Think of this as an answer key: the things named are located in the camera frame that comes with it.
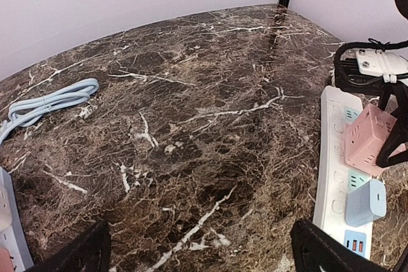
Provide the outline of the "blue-grey power strip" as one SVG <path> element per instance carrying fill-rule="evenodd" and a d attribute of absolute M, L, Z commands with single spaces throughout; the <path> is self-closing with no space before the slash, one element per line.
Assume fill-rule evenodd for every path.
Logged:
<path fill-rule="evenodd" d="M 32 266 L 12 179 L 1 168 L 1 271 L 25 271 Z"/>

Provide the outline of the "blue plug adapter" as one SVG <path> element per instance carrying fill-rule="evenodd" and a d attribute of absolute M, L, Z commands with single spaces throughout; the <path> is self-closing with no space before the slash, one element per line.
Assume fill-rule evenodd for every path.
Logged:
<path fill-rule="evenodd" d="M 347 195 L 346 223 L 363 226 L 385 217 L 387 212 L 385 185 L 371 179 Z"/>

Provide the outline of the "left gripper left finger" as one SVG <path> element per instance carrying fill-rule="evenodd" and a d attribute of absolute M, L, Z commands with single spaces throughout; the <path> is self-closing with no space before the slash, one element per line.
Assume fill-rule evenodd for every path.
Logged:
<path fill-rule="evenodd" d="M 108 271 L 111 246 L 108 222 L 100 220 L 53 256 L 35 264 L 28 271 Z"/>

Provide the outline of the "white colourful power strip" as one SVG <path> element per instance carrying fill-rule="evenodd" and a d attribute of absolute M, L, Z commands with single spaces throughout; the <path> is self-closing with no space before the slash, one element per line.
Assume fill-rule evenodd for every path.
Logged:
<path fill-rule="evenodd" d="M 347 195 L 372 178 L 345 163 L 346 129 L 363 107 L 357 96 L 331 85 L 321 94 L 321 148 L 313 223 L 352 252 L 369 259 L 373 223 L 346 223 Z"/>

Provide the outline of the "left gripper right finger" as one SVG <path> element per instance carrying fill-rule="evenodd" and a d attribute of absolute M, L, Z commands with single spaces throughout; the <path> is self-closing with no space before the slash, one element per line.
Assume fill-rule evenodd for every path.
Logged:
<path fill-rule="evenodd" d="M 294 222 L 291 246 L 297 271 L 386 271 L 350 251 L 309 220 Z"/>

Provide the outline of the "pink cube socket adapter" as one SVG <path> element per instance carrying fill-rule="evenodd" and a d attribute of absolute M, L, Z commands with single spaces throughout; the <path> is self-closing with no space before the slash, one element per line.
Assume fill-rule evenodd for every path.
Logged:
<path fill-rule="evenodd" d="M 397 119 L 374 104 L 368 104 L 346 129 L 345 163 L 373 177 L 385 169 L 375 164 Z"/>

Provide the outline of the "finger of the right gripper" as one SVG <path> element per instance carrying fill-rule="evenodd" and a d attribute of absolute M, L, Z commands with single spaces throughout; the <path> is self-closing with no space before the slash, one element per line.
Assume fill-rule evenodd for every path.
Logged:
<path fill-rule="evenodd" d="M 402 82 L 386 83 L 379 98 L 378 107 L 385 110 L 391 95 L 397 99 L 398 108 L 407 107 L 407 86 Z"/>
<path fill-rule="evenodd" d="M 396 122 L 377 156 L 375 164 L 380 168 L 407 162 L 407 150 L 392 155 L 400 145 L 407 143 L 407 93 L 393 95 L 397 99 L 398 107 L 391 112 L 391 116 L 396 118 Z"/>

